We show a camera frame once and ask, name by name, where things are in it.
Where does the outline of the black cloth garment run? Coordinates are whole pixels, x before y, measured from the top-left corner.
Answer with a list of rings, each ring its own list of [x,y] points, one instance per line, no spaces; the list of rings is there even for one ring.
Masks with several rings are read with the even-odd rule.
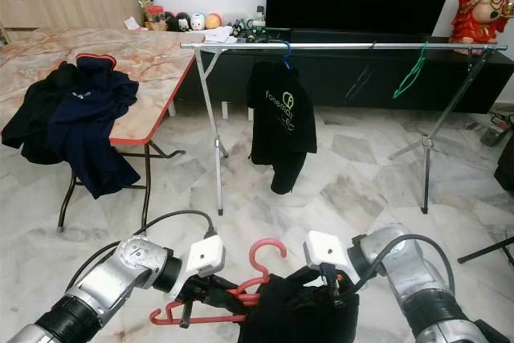
[[[80,79],[75,65],[61,63],[47,78],[29,86],[21,107],[1,130],[1,144],[21,149],[30,162],[54,165],[62,162],[47,142],[47,126],[63,98]]]
[[[301,268],[287,277],[269,276],[257,289],[259,302],[239,329],[236,343],[353,343],[358,294],[337,306],[328,287],[309,287],[320,271]]]

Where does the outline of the red plastic clothes hanger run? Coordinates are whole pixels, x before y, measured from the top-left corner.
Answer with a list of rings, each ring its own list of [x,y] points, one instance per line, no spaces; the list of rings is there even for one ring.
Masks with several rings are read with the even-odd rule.
[[[255,259],[256,252],[261,247],[264,247],[264,245],[273,245],[273,247],[278,247],[280,255],[283,256],[283,258],[287,255],[285,245],[275,238],[262,238],[252,245],[249,250],[249,261],[250,265],[259,272],[259,276],[250,278],[242,284],[236,285],[238,288],[231,289],[230,291],[242,301],[242,322],[246,320],[247,314],[259,303],[259,295],[249,294],[247,289],[258,284],[267,284],[267,282],[271,280],[271,276],[269,275],[267,268],[265,268],[261,263],[258,263]],[[184,307],[180,301],[170,302],[164,307],[164,309],[158,308],[151,312],[149,315],[149,321],[154,325],[177,325],[177,322],[180,321],[180,318],[182,317],[183,308]]]

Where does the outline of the navy garment with red collar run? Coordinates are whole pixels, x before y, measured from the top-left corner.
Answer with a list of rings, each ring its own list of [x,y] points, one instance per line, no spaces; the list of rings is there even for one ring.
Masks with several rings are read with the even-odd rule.
[[[110,55],[80,54],[75,78],[48,123],[47,140],[93,198],[116,193],[140,175],[111,145],[115,121],[138,100],[139,83],[115,70]]]

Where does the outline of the green clothes hanger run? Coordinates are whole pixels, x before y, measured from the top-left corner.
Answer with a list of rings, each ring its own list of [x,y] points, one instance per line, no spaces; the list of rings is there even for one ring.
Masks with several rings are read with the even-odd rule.
[[[394,90],[392,96],[393,100],[397,100],[400,96],[403,96],[403,94],[418,81],[418,77],[422,74],[422,69],[425,67],[426,49],[429,44],[429,42],[425,42],[425,44],[422,45],[422,49],[419,50],[418,59],[416,59],[414,65],[412,65],[412,68],[408,71],[408,74],[404,76],[400,85]]]

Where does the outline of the black metal stand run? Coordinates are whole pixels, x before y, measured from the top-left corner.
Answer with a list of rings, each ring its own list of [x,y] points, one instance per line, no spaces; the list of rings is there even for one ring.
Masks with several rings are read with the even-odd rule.
[[[502,251],[504,255],[507,256],[507,260],[510,265],[514,268],[514,255],[512,255],[511,252],[507,250],[507,247],[509,247],[511,244],[514,244],[514,236],[500,241],[499,243],[493,243],[492,245],[489,245],[489,247],[485,247],[483,250],[471,252],[469,255],[460,256],[460,258],[458,258],[458,262],[467,263],[473,259],[479,258],[479,256],[491,254],[493,251]]]

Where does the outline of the black t-shirt with logo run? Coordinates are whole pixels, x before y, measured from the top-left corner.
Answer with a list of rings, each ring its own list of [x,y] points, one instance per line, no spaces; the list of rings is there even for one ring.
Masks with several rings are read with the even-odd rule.
[[[299,72],[285,63],[255,63],[247,107],[253,109],[250,160],[272,167],[273,193],[293,191],[306,156],[318,152],[313,103]]]

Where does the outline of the black low tv console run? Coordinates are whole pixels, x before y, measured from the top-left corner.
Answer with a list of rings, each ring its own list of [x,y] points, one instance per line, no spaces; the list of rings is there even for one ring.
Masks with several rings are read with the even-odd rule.
[[[298,43],[449,43],[430,35],[293,30],[273,31],[271,41]],[[286,50],[228,50],[208,76],[210,100],[246,102],[247,82],[255,63],[280,63]],[[289,59],[312,102],[320,107],[430,109],[443,111],[462,86],[475,58],[448,50],[426,50],[418,81],[403,96],[393,92],[418,59],[419,50],[294,50]],[[493,53],[453,112],[485,114],[514,75],[514,61]],[[175,100],[202,101],[201,76],[192,67]]]

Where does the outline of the dark brown sofa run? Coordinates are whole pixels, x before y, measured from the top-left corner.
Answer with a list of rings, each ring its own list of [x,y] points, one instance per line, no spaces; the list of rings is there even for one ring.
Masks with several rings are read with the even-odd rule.
[[[504,145],[503,152],[498,159],[498,167],[493,174],[496,181],[504,191],[514,192],[514,133]]]

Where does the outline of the marble-pattern folding table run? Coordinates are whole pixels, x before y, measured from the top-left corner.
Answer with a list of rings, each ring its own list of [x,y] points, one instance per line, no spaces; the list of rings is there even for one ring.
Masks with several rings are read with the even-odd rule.
[[[118,118],[110,141],[140,175],[136,184],[122,190],[139,189],[150,193],[154,158],[164,158],[152,141],[157,127],[168,112],[177,90],[194,64],[194,56],[179,47],[183,43],[201,42],[193,32],[158,32],[105,30],[105,28],[51,27],[30,32],[28,37],[4,46],[0,67],[0,131],[21,107],[29,86],[47,78],[61,63],[75,64],[80,54],[110,55],[116,59],[115,70],[139,83],[138,100]],[[10,149],[0,158],[1,173],[11,173],[28,161],[21,149]]]

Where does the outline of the grey power strip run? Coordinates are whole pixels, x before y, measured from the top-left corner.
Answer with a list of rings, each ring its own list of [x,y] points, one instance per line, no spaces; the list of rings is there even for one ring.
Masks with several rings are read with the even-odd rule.
[[[486,127],[484,133],[480,137],[480,142],[486,147],[495,147],[503,140],[504,134],[514,126],[514,118],[509,114],[498,114],[491,112],[491,124]]]

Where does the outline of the silver metal clothes rack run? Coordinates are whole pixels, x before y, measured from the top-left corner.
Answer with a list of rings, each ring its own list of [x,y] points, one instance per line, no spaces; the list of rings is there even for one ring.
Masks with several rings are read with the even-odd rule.
[[[360,51],[372,51],[372,50],[421,50],[422,45],[419,44],[393,44],[393,43],[364,43],[364,44],[338,44],[338,43],[301,43],[292,44],[294,50],[360,50]],[[224,145],[222,145],[221,135],[215,123],[214,111],[212,107],[212,101],[210,101],[210,91],[208,87],[208,76],[210,72],[214,70],[215,64],[217,63],[221,53],[227,50],[286,50],[286,46],[283,43],[280,44],[214,44],[214,43],[183,43],[179,47],[183,50],[194,51],[195,63],[198,65],[198,74],[201,76],[201,87],[202,95],[205,100],[206,111],[208,111],[208,120],[210,124],[210,130],[213,131],[214,135],[214,163],[215,163],[215,181],[216,181],[216,198],[218,214],[224,215],[224,202],[223,202],[223,182],[222,182],[222,159],[226,157],[226,151]],[[423,194],[422,194],[422,205],[421,211],[423,214],[429,212],[430,206],[430,170],[432,169],[432,152],[434,149],[434,138],[442,127],[443,122],[447,119],[447,116],[451,114],[453,108],[459,103],[459,101],[465,96],[465,93],[476,76],[480,74],[482,68],[487,63],[489,57],[492,56],[496,51],[506,51],[509,49],[508,45],[503,44],[429,44],[427,50],[466,50],[467,53],[473,54],[476,50],[481,50],[481,55],[477,57],[477,60],[469,67],[465,81],[462,86],[459,87],[458,91],[451,97],[447,108],[444,109],[433,129],[429,134],[425,135],[421,140],[421,146],[423,152],[425,152],[425,167],[423,167]]]

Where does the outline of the stack of white papers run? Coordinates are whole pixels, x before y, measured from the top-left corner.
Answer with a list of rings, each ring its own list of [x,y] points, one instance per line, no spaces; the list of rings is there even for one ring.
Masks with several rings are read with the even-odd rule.
[[[203,42],[208,44],[235,44],[236,42],[238,42],[238,37],[236,37],[235,29],[233,27],[229,27],[229,25],[224,25],[224,27],[213,28],[213,30],[201,30],[196,32],[205,35]]]

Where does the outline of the red-lidded jar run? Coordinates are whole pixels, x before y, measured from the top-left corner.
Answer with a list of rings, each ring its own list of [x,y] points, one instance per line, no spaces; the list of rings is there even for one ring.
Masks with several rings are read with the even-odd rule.
[[[151,31],[167,31],[165,9],[162,6],[150,4],[146,8],[146,25]]]

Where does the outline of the clear plastic bottle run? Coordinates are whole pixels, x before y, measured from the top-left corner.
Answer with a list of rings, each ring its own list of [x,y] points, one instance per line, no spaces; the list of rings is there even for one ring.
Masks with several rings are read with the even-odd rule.
[[[255,35],[264,34],[264,32],[267,31],[267,20],[265,20],[264,6],[257,6],[253,19],[251,19],[250,27],[251,30],[254,31]]]

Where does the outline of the red laughing buddha statue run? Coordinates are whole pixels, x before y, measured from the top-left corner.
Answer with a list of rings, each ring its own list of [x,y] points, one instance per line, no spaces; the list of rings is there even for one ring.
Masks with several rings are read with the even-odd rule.
[[[459,0],[451,21],[451,44],[496,44],[509,19],[514,0]]]

